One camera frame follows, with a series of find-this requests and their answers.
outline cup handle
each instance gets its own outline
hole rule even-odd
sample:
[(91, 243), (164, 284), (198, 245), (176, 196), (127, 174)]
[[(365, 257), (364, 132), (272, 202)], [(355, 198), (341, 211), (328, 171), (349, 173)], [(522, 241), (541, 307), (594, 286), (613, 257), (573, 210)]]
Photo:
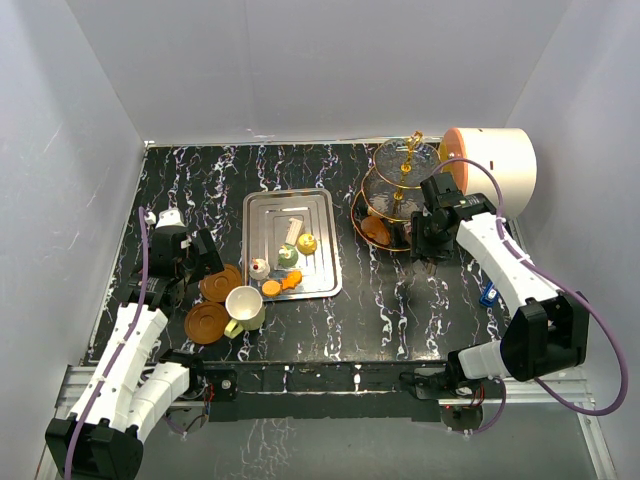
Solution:
[(243, 330), (244, 328), (242, 328), (242, 325), (240, 325), (236, 320), (231, 319), (224, 328), (224, 334), (229, 338), (236, 338)]

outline orange lid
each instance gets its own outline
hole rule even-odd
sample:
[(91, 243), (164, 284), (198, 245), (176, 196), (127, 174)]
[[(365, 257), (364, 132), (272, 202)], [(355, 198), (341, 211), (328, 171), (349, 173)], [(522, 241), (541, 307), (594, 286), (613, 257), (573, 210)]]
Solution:
[[(464, 139), (458, 128), (450, 128), (440, 142), (440, 161), (446, 162), (450, 158), (467, 158)], [(455, 162), (444, 167), (445, 172), (451, 172), (458, 188), (464, 195), (469, 181), (469, 166), (466, 162)]]

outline blue object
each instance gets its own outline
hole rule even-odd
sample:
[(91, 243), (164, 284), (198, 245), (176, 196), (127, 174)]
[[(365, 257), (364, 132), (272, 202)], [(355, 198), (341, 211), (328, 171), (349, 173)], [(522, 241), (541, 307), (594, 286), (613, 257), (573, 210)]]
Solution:
[(487, 308), (493, 307), (493, 305), (498, 301), (499, 296), (500, 294), (493, 287), (493, 282), (489, 282), (480, 297), (480, 305), (484, 305)]

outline white cylindrical container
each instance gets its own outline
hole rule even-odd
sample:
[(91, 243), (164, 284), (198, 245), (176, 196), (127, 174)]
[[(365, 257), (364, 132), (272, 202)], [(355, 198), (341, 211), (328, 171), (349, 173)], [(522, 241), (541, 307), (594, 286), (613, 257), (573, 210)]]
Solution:
[[(519, 128), (450, 128), (440, 143), (442, 162), (455, 157), (480, 163), (496, 178), (504, 196), (505, 216), (517, 217), (529, 203), (536, 185), (536, 154)], [(497, 207), (498, 196), (489, 178), (464, 162), (451, 166), (465, 195), (483, 193)]]

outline yellow toy fruit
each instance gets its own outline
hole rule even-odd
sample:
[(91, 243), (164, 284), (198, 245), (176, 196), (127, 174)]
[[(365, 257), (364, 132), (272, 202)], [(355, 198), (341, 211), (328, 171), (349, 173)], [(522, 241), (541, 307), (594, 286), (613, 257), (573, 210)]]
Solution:
[(311, 255), (318, 248), (318, 243), (313, 235), (304, 233), (298, 238), (298, 250), (304, 255)]

